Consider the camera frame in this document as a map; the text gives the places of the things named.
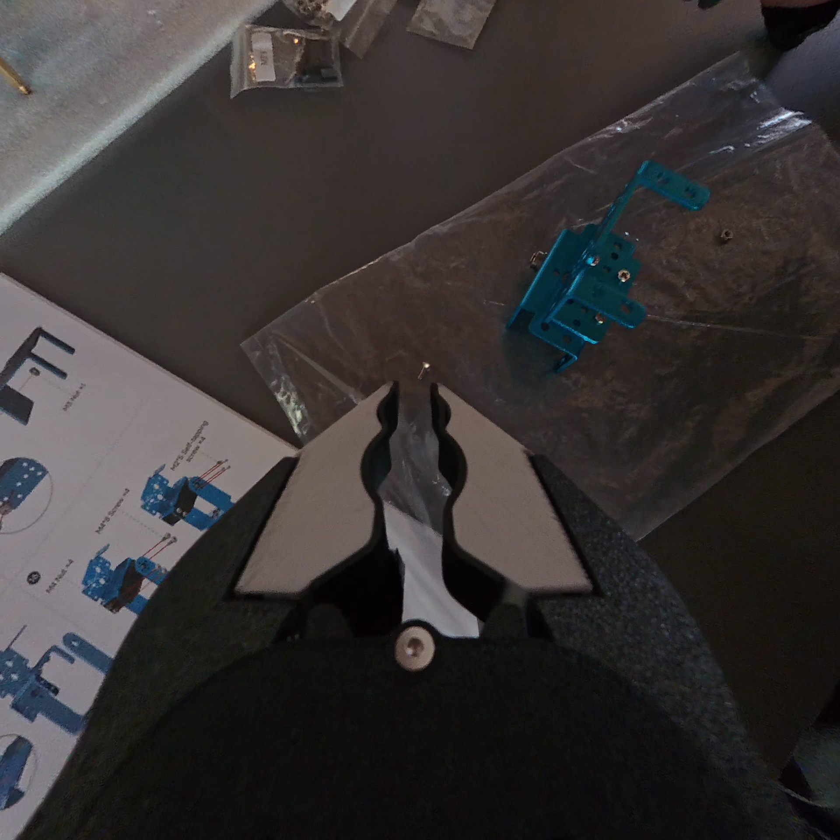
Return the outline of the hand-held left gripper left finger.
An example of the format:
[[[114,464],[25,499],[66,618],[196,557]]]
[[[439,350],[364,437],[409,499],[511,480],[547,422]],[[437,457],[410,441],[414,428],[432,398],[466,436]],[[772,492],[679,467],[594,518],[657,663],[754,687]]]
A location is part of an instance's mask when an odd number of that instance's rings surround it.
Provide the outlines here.
[[[237,595],[303,597],[384,528],[400,386],[387,382],[306,444],[238,578]]]

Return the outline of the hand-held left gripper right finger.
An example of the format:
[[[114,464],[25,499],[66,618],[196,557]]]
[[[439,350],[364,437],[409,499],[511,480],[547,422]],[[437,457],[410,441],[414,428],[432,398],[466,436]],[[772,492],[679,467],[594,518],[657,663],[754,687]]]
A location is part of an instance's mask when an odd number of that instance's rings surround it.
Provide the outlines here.
[[[430,388],[453,596],[590,595],[594,583],[529,451],[444,385]]]

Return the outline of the blue metal bracket assembly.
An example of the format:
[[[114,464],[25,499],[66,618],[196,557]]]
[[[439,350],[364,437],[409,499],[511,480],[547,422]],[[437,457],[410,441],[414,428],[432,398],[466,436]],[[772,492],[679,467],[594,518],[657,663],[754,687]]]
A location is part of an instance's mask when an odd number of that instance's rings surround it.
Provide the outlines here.
[[[655,161],[642,163],[603,219],[576,232],[565,228],[548,251],[531,257],[534,279],[507,329],[527,333],[559,352],[553,373],[568,369],[585,347],[604,340],[611,325],[634,329],[647,316],[631,298],[641,270],[635,244],[614,230],[634,195],[649,190],[688,210],[707,205],[709,189]]]

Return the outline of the clear plastic bag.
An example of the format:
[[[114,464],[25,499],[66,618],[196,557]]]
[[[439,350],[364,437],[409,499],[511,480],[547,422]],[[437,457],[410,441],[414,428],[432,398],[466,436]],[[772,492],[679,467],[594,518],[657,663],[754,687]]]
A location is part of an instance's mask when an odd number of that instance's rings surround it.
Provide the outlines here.
[[[645,160],[710,189],[691,212],[643,190],[615,231],[632,298],[559,354],[507,324],[532,254],[597,224]],[[838,152],[735,54],[311,294],[242,349],[309,441],[423,362],[642,538],[838,389]],[[720,246],[720,231],[734,239]]]

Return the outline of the open instruction manual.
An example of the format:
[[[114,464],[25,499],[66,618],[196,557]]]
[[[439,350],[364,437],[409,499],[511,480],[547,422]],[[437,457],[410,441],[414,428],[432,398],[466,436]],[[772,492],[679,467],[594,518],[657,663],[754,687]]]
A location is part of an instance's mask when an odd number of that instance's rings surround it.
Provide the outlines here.
[[[77,745],[137,616],[295,449],[2,275],[2,838]]]

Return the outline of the pile of small screw bags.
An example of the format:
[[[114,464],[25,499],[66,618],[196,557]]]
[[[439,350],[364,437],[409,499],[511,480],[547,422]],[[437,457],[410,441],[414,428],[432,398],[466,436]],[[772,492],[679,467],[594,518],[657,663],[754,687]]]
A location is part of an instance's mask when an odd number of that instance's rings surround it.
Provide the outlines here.
[[[395,1],[286,1],[302,27],[246,24],[230,59],[230,97],[258,89],[335,89],[343,86],[340,50],[363,57]],[[473,49],[495,1],[422,1],[407,32]]]

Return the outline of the white foam sheet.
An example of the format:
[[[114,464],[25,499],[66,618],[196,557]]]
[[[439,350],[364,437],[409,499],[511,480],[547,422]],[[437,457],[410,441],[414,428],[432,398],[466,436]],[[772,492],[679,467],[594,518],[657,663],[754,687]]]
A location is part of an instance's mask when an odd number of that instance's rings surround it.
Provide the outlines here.
[[[169,95],[271,1],[2,2],[5,231]]]

